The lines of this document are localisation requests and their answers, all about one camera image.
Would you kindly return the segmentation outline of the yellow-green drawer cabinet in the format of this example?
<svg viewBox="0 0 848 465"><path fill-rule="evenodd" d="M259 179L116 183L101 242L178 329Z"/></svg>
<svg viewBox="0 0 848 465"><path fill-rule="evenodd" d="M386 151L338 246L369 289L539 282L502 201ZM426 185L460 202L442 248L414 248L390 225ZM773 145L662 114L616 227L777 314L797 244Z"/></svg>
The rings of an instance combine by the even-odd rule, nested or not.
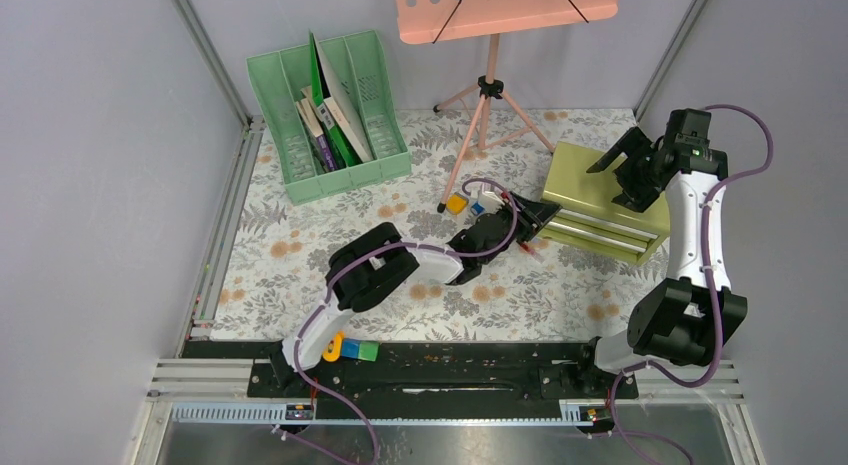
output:
<svg viewBox="0 0 848 465"><path fill-rule="evenodd" d="M645 212L614 204L621 189L613 169L586 172L602 155L567 142L557 144L542 200L560 210L539 236L640 265L670 236L667 202L661 197Z"/></svg>

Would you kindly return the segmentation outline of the purple Treehouse book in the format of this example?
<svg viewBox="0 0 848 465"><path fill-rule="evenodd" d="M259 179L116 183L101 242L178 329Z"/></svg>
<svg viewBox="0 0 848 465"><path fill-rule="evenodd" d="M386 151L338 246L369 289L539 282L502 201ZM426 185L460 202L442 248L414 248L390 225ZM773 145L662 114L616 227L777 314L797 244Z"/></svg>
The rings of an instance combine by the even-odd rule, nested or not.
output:
<svg viewBox="0 0 848 465"><path fill-rule="evenodd" d="M339 167L332 153L330 143L320 120L309 105L308 100L304 98L296 101L295 106L322 170L325 173L337 171Z"/></svg>

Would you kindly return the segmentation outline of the blue grey toy piece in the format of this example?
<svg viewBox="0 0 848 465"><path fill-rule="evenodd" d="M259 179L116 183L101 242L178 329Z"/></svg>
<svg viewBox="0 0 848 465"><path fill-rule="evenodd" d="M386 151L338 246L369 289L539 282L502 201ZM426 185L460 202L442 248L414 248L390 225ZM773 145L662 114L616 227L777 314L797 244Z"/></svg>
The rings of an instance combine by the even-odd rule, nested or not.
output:
<svg viewBox="0 0 848 465"><path fill-rule="evenodd" d="M474 202L469 206L469 213L473 216L479 216L484 212L485 208L479 202Z"/></svg>

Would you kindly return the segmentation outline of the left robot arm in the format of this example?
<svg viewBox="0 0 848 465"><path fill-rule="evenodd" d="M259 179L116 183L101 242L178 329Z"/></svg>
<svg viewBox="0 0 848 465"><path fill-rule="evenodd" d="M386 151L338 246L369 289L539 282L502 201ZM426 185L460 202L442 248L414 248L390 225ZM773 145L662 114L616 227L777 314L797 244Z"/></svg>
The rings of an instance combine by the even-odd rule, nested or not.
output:
<svg viewBox="0 0 848 465"><path fill-rule="evenodd" d="M269 355L272 383L288 396L309 386L310 369L338 332L357 313L380 305L410 278L463 285L516 243L525 246L559 213L554 203L509 192L493 212L484 212L444 246L406 242L384 222L331 255L324 299L297 331Z"/></svg>

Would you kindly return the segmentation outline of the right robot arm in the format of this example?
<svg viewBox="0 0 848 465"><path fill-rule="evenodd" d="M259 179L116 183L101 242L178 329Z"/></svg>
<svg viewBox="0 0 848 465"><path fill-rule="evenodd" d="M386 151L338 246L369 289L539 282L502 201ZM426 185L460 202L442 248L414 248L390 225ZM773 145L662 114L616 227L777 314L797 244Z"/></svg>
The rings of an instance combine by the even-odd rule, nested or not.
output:
<svg viewBox="0 0 848 465"><path fill-rule="evenodd" d="M708 110L674 110L661 137L633 127L587 169L610 169L621 190L612 201L628 210L645 212L665 198L670 236L665 278L638 302L625 331L594 340L592 359L575 367L583 395L601 395L613 373L639 365L714 369L747 315L724 265L721 212L731 176L726 153L710 145L710 122Z"/></svg>

